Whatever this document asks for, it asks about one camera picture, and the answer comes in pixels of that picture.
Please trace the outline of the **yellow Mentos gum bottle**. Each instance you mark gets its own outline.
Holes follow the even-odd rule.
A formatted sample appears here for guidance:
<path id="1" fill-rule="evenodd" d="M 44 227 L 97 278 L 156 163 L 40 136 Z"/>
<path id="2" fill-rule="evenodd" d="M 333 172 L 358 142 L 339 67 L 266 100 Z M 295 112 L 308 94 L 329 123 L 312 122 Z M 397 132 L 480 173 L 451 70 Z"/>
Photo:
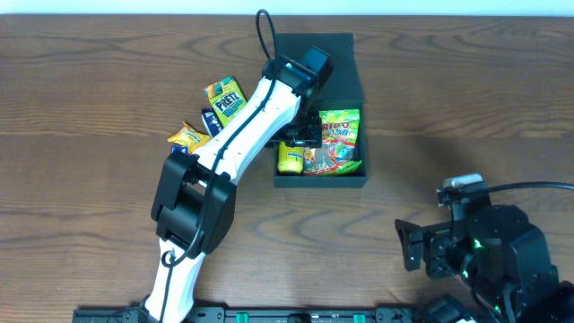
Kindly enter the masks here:
<path id="1" fill-rule="evenodd" d="M 303 172 L 303 147 L 290 147 L 280 142 L 277 169 L 283 175 L 300 175 Z"/>

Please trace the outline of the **Haribo gummy candy bag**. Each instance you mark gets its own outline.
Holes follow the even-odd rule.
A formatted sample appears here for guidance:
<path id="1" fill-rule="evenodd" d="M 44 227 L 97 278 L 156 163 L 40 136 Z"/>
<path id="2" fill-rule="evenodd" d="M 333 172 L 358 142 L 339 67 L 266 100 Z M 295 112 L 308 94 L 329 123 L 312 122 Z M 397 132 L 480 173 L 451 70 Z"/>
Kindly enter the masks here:
<path id="1" fill-rule="evenodd" d="M 303 150 L 303 175 L 333 177 L 355 172 L 361 160 L 354 150 L 361 122 L 358 109 L 324 110 L 321 117 L 322 144 Z"/>

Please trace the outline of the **black gift box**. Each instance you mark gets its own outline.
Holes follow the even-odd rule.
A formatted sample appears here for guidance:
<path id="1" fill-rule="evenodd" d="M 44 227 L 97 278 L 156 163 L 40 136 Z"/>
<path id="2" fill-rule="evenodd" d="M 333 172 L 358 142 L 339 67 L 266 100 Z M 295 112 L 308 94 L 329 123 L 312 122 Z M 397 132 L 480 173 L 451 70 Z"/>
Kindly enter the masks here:
<path id="1" fill-rule="evenodd" d="M 364 95 L 355 64 L 351 33 L 279 33 L 277 41 L 279 52 L 295 60 L 300 60 L 312 47 L 323 50 L 332 58 L 334 71 L 312 106 L 314 111 L 363 110 Z M 361 162 L 356 171 L 334 177 L 282 175 L 276 171 L 274 186 L 277 188 L 362 188 L 368 179 L 368 146 L 364 121 L 364 114 L 361 113 L 358 138 L 353 151 L 353 159 Z"/>

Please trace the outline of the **green Pretz snack box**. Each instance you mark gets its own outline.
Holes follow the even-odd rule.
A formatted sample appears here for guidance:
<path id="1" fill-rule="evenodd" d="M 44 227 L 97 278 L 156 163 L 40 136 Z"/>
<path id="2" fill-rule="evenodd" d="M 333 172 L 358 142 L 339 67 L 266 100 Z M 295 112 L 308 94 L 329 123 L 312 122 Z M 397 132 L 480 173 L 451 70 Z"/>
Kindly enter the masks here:
<path id="1" fill-rule="evenodd" d="M 229 125 L 247 104 L 244 93 L 233 75 L 207 85 L 204 94 L 223 127 Z"/>

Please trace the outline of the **small orange snack packet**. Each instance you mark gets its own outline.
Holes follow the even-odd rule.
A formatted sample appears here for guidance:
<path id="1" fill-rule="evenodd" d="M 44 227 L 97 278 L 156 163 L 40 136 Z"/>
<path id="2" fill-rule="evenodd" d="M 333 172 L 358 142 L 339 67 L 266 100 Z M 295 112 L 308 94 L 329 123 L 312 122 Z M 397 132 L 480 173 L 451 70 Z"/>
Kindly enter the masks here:
<path id="1" fill-rule="evenodd" d="M 182 128 L 168 138 L 168 142 L 180 146 L 183 153 L 192 154 L 198 148 L 206 145 L 211 140 L 208 134 L 196 130 L 187 121 L 182 122 Z"/>

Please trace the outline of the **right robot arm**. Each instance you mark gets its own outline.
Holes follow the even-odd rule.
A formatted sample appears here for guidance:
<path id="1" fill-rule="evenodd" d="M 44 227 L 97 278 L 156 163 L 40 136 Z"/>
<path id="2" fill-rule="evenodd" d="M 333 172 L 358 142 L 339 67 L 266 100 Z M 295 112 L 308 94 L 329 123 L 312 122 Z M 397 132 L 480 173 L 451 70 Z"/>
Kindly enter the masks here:
<path id="1" fill-rule="evenodd" d="M 499 322 L 571 322 L 573 285 L 559 278 L 542 230 L 515 205 L 457 211 L 420 226 L 397 219 L 404 267 L 457 275 Z"/>

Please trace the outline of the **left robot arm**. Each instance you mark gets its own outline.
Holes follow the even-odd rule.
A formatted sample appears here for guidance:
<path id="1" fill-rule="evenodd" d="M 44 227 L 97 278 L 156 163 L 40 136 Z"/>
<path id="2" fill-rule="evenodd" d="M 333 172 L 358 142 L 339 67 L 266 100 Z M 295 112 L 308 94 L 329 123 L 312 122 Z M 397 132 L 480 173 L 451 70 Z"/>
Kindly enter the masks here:
<path id="1" fill-rule="evenodd" d="M 237 184 L 267 142 L 300 117 L 333 72 L 329 58 L 269 60 L 247 105 L 220 134 L 192 154 L 164 162 L 152 204 L 161 259 L 141 322 L 181 322 L 194 305 L 204 258 L 232 224 Z"/>

